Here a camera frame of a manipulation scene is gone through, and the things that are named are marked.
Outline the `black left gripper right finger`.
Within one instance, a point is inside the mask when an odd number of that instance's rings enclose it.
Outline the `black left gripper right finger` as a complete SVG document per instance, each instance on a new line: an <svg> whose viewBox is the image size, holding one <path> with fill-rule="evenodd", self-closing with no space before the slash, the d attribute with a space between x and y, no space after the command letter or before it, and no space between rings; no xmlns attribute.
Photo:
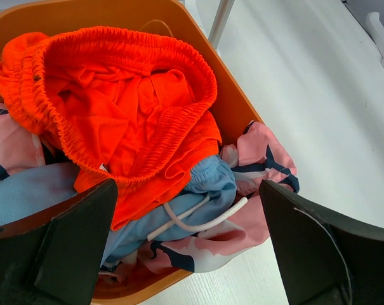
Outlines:
<svg viewBox="0 0 384 305"><path fill-rule="evenodd" d="M259 192L290 304L384 304L384 228L270 180Z"/></svg>

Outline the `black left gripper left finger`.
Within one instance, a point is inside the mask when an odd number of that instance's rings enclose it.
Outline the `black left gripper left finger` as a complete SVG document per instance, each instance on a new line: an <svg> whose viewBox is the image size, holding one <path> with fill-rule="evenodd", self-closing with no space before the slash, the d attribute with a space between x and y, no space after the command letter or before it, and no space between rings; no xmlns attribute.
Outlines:
<svg viewBox="0 0 384 305"><path fill-rule="evenodd" d="M90 304L117 195L107 179L0 226L0 304Z"/></svg>

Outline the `pink navy patterned shorts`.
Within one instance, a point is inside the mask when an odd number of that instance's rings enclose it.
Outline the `pink navy patterned shorts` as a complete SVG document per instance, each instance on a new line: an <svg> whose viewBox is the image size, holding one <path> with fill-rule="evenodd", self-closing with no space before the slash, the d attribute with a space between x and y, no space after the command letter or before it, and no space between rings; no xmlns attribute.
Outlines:
<svg viewBox="0 0 384 305"><path fill-rule="evenodd" d="M155 274L174 269L210 272L268 238L259 187L262 181L271 180L298 192L293 160L274 134L257 121L250 122L235 144L224 146L216 155L235 177L237 192L230 208L205 224L188 226L168 203L163 204L170 221L150 233L133 253L110 266L102 262L103 278L123 282L136 265ZM55 149L16 123L0 103L0 180L55 163L72 162L58 158Z"/></svg>

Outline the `light blue mesh shorts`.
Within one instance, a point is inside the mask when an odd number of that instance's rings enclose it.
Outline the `light blue mesh shorts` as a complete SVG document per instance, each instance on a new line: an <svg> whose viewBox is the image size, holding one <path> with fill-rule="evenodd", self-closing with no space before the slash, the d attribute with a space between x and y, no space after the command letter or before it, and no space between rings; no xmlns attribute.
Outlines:
<svg viewBox="0 0 384 305"><path fill-rule="evenodd" d="M78 172L78 167L72 163L55 163L23 170L0 180L0 226L73 198L76 195L73 184ZM236 192L231 168L214 155L193 167L190 181L168 205L186 225L199 226L228 210ZM111 231L102 262L110 266L133 253L150 233L169 221L164 206L159 206L141 219Z"/></svg>

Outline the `orange mesh shorts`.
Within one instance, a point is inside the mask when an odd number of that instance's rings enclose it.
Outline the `orange mesh shorts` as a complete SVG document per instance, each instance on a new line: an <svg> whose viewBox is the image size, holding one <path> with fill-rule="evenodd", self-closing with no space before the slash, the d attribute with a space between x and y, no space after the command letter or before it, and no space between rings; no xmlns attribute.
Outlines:
<svg viewBox="0 0 384 305"><path fill-rule="evenodd" d="M79 168L82 193L115 180L112 230L173 199L222 140L213 70L179 39L90 27L9 41L0 97L11 117Z"/></svg>

